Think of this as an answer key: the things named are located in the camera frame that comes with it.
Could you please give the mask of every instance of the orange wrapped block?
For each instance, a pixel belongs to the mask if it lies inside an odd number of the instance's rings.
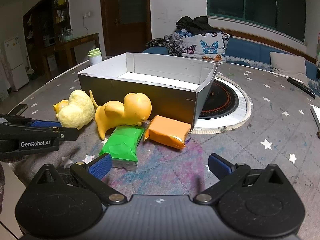
[[[150,122],[149,128],[144,134],[144,139],[149,138],[181,150],[185,147],[184,141],[190,129],[191,124],[156,115]]]

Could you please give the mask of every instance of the door frame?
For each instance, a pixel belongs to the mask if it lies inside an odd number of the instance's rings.
[[[150,9],[150,0],[146,1],[146,33],[147,33],[147,42],[151,41],[151,9]],[[101,4],[101,18],[102,18],[102,30],[103,30],[103,39],[104,45],[106,48],[106,56],[113,56],[110,55],[111,51],[111,43],[110,43],[110,35],[108,30],[108,22],[107,18],[109,15],[108,6],[106,5],[106,0],[100,0]]]

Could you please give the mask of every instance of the window sill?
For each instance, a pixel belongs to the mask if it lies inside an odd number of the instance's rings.
[[[276,30],[273,30],[271,28],[267,28],[267,27],[263,27],[261,25],[258,25],[258,24],[254,24],[254,23],[250,23],[250,22],[245,22],[245,21],[240,21],[240,20],[236,20],[236,19],[232,19],[232,18],[227,18],[227,17],[220,17],[220,16],[211,16],[211,15],[208,15],[208,18],[209,19],[216,19],[216,20],[223,20],[223,21],[228,21],[228,22],[233,22],[233,23],[239,23],[239,24],[242,24],[242,25],[247,25],[247,26],[252,26],[252,27],[255,27],[255,28],[259,28],[259,29],[262,29],[262,30],[265,30],[265,31],[268,31],[268,32],[272,32],[272,33],[275,33],[277,35],[280,35],[280,36],[283,36],[287,39],[290,39],[292,41],[295,41],[295,42],[298,42],[304,46],[307,46],[304,42],[302,41],[299,41],[289,35],[286,35],[284,33],[281,33],[279,31],[276,31]]]

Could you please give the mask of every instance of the stuffed animal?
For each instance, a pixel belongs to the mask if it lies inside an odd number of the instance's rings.
[[[130,93],[124,97],[124,103],[109,101],[103,106],[98,106],[94,101],[90,90],[90,98],[97,107],[95,120],[98,133],[102,140],[105,139],[106,131],[119,125],[138,125],[149,118],[151,114],[151,101],[142,93]]]
[[[71,93],[69,100],[62,100],[55,105],[57,119],[63,127],[72,127],[81,129],[87,125],[94,117],[94,106],[90,97],[81,90],[75,90]]]

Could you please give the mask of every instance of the black round cooktop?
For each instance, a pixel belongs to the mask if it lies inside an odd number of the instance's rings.
[[[239,98],[226,84],[214,80],[199,119],[214,119],[231,114],[239,105]]]

